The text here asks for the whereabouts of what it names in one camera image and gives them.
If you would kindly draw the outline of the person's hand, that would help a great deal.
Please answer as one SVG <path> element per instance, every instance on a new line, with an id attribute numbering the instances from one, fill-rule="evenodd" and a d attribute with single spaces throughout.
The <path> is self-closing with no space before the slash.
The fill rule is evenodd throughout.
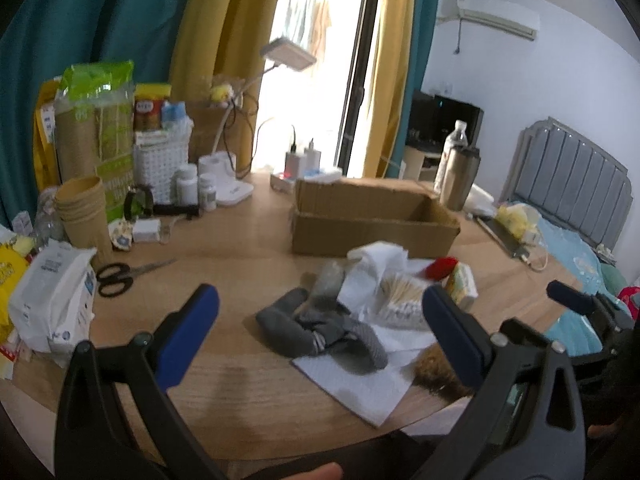
<path id="1" fill-rule="evenodd" d="M 343 474 L 343 469 L 338 463 L 329 463 L 310 471 L 292 474 L 283 480 L 341 480 Z"/>

